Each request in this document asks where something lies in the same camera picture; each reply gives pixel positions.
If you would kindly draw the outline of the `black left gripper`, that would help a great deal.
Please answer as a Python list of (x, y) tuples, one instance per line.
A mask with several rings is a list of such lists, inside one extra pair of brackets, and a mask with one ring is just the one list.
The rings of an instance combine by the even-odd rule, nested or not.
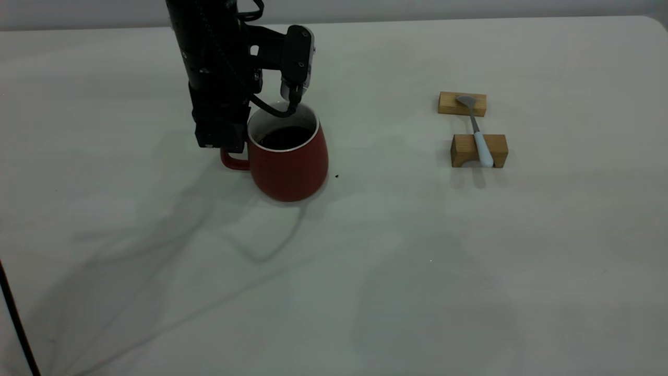
[(243, 153), (251, 110), (247, 95), (228, 87), (196, 88), (193, 83), (188, 83), (188, 90), (198, 146)]

